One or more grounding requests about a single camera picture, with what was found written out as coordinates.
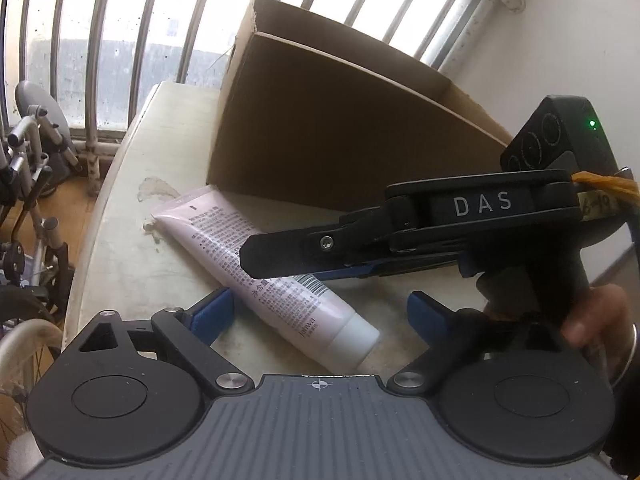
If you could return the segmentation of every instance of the yellow rope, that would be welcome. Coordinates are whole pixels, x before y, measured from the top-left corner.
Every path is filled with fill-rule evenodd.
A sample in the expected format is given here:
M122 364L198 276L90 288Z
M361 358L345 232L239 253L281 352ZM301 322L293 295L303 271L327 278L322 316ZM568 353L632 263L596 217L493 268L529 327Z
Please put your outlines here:
M621 176L602 176L589 171L579 171L572 174L571 178L574 182L590 184L596 189L606 191L623 202L640 206L640 191L635 180Z

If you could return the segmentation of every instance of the white wall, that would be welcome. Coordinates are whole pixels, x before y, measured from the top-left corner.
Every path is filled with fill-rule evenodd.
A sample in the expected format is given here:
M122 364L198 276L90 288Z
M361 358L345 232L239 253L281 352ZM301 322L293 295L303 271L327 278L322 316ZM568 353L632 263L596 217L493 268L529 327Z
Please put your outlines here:
M516 134L547 94L590 99L619 167L640 180L640 0L526 0L498 5L449 76ZM595 278L629 247L626 228L583 251Z

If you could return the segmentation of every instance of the window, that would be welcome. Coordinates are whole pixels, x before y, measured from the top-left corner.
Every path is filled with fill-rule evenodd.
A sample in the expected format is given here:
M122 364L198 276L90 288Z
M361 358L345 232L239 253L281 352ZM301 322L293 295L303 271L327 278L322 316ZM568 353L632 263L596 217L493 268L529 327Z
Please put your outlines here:
M181 73L188 84L220 87L249 0L27 0L27 6L23 1L8 0L6 7L4 129L19 119L13 94L24 74L50 89L77 134L90 127L88 106L100 136L121 137L156 83L180 80ZM479 0L283 1L353 26L437 67ZM92 20L102 23L102 33L94 42L97 67L87 73ZM141 23L147 24L146 34ZM52 38L58 36L56 50ZM22 66L21 51L26 53ZM95 88L95 99L88 103L87 83Z

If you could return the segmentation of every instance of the white cap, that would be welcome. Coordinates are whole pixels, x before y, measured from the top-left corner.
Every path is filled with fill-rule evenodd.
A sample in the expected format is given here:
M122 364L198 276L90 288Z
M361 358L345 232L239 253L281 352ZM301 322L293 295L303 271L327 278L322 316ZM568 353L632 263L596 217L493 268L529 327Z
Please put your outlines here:
M369 355L379 337L377 328L353 314L329 346L310 357L332 374L349 374Z

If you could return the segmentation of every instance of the lens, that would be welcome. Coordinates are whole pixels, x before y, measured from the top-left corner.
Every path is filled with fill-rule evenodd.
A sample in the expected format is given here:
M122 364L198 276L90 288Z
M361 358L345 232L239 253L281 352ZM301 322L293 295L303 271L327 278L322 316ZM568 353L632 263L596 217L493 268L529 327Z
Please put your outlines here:
M524 163L532 170L536 170L540 166L540 162L542 162L540 141L533 132L527 133L522 139L522 158Z
M511 155L509 157L509 160L507 161L507 170L520 171L521 169L522 167L520 165L520 159L515 155Z
M542 137L546 143L550 146L555 146L560 142L560 135L562 135L560 119L553 114L545 115L542 119Z

